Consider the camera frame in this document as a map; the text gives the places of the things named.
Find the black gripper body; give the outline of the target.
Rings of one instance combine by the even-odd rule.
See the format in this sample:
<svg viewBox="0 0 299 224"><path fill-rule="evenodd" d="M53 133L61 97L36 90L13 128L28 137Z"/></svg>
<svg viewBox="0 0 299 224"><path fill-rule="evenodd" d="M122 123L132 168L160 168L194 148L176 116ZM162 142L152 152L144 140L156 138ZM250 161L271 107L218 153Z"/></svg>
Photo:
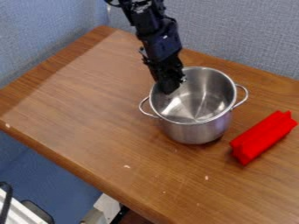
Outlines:
<svg viewBox="0 0 299 224"><path fill-rule="evenodd" d="M156 82L183 81L183 63L179 52L183 44L174 18L146 21L138 24L136 36L143 43L143 60Z"/></svg>

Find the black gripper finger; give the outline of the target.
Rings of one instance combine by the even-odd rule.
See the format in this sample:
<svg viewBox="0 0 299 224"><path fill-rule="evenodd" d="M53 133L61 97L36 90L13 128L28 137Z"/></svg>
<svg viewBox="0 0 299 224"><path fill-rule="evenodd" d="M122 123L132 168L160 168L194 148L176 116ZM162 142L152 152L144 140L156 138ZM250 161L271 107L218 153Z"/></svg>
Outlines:
<svg viewBox="0 0 299 224"><path fill-rule="evenodd" d="M182 79L166 78L158 81L158 88L166 94L171 94L182 85Z"/></svg>

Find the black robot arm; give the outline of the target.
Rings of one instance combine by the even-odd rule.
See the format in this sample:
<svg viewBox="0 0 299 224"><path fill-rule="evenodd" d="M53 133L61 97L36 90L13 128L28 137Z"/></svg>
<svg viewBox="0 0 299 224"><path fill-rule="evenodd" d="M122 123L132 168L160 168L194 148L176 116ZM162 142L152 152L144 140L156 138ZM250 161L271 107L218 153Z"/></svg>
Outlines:
<svg viewBox="0 0 299 224"><path fill-rule="evenodd" d="M104 0L122 9L135 35L142 41L143 62L164 94L171 94L183 83L183 63L179 53L183 44L178 22L166 15L164 0Z"/></svg>

